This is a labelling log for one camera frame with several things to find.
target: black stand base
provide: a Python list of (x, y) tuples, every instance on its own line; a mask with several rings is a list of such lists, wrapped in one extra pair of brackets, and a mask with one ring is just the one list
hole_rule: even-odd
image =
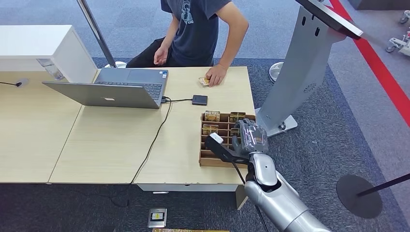
[(367, 180), (346, 175), (339, 179), (336, 186), (337, 196), (342, 204), (354, 215), (361, 218), (375, 218), (381, 213), (383, 203), (378, 192), (358, 197), (359, 192), (373, 188)]

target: laptop keyboard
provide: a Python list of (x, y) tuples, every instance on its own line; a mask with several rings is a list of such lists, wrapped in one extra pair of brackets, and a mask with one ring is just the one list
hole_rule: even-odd
[(143, 83), (126, 83), (126, 82), (105, 82), (97, 81), (96, 84), (100, 85), (114, 85), (114, 86), (141, 86), (154, 100), (160, 98), (162, 84), (143, 84)]

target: black pants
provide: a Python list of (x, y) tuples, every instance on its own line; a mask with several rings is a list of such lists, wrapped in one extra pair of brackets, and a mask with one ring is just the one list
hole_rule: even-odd
[(142, 51), (139, 55), (132, 58), (132, 60), (127, 64), (127, 68), (156, 68), (156, 67), (187, 67), (187, 65), (179, 64), (173, 57), (172, 57), (172, 47), (169, 47), (168, 50), (168, 58), (166, 63), (163, 65), (155, 65), (154, 64), (154, 54), (161, 47), (162, 41), (164, 38), (154, 40), (150, 46), (148, 46), (144, 51)]

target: red floor line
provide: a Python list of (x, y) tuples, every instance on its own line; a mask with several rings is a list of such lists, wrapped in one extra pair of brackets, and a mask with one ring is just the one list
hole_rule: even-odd
[[(349, 13), (347, 13), (339, 0), (330, 0), (330, 3), (333, 5), (333, 9), (336, 13), (347, 20), (351, 20)], [(407, 126), (410, 127), (410, 100), (406, 93), (402, 90), (367, 40), (359, 39), (353, 41), (380, 82), (384, 91), (386, 91), (390, 100), (407, 123)]]

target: man's right hand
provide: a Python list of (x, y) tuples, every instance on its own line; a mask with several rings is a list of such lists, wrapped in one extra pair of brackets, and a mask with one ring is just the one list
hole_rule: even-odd
[(159, 47), (154, 54), (154, 64), (155, 65), (164, 65), (166, 59), (168, 58), (168, 48)]

